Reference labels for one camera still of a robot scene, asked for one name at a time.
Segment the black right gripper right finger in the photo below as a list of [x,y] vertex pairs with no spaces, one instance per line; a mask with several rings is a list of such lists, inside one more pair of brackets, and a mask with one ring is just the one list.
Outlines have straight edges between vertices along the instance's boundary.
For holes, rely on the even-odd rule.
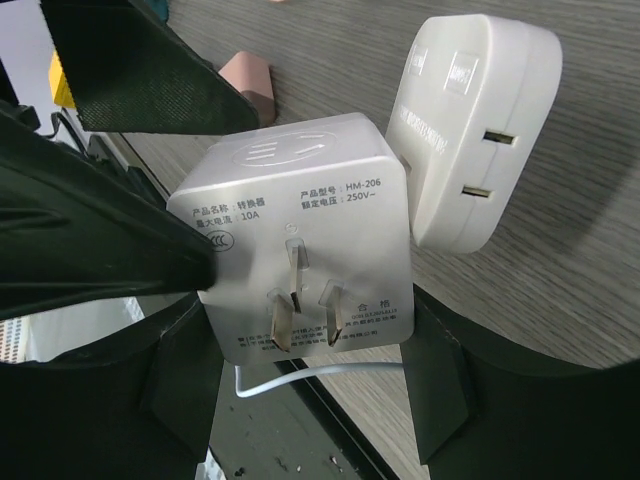
[[635,479],[639,364],[598,369],[521,346],[432,297],[401,347],[434,479]]

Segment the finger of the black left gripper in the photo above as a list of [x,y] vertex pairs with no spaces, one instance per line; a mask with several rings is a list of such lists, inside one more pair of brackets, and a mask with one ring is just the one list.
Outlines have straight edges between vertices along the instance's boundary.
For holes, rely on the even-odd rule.
[[1,104],[1,317],[206,290],[206,237]]
[[40,6],[85,130],[227,135],[258,128],[254,106],[145,2]]

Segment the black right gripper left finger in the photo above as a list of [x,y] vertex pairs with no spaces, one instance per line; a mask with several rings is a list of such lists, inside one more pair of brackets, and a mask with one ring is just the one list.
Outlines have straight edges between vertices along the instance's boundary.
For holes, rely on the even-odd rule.
[[189,294],[47,362],[1,367],[5,479],[192,479],[222,356]]

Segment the yellow cube plug adapter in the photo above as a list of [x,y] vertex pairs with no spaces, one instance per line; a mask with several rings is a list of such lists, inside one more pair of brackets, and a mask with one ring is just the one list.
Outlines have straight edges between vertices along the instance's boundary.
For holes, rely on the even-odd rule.
[[75,109],[71,89],[56,50],[53,51],[51,58],[48,80],[53,103],[60,107]]

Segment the small pink charger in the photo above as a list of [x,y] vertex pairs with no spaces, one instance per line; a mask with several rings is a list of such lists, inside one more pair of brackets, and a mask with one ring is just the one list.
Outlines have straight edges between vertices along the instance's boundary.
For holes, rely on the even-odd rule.
[[269,63],[248,51],[236,53],[219,74],[257,110],[260,125],[270,126],[276,119],[276,105]]

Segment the white cube socket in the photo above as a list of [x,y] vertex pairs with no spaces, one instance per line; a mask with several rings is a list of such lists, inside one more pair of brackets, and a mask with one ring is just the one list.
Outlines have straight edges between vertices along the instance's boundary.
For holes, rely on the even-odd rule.
[[406,173],[365,115],[224,136],[167,208],[215,253],[215,283],[199,298],[229,363],[413,334]]

